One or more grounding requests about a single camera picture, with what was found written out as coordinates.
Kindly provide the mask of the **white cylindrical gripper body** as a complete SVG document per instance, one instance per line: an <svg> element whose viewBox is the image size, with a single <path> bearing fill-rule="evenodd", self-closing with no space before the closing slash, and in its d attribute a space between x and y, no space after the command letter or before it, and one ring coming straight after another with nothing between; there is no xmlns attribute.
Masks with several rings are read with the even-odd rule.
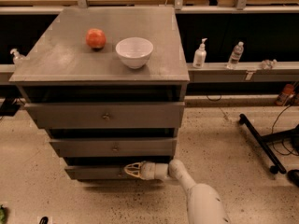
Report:
<svg viewBox="0 0 299 224"><path fill-rule="evenodd" d="M168 165L166 163L143 162L140 175L144 180L166 180L168 178Z"/></svg>

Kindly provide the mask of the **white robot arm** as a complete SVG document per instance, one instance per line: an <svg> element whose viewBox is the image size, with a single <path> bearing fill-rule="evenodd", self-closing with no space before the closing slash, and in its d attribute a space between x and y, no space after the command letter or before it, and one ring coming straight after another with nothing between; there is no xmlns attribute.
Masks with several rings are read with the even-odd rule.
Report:
<svg viewBox="0 0 299 224"><path fill-rule="evenodd" d="M219 193L207 184L196 183L180 160L168 164L135 162L126 165L124 172L143 180L178 182L186 195L189 224L231 224Z"/></svg>

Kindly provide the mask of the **yellow lattice gripper finger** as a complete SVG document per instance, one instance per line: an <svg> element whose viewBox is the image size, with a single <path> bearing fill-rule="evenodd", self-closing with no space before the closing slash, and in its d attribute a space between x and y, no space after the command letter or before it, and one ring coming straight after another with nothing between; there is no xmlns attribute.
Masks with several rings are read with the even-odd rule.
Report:
<svg viewBox="0 0 299 224"><path fill-rule="evenodd" d="M131 164L127 164L124 167L124 172L132 177L140 178L142 179L142 162L135 162Z"/></svg>

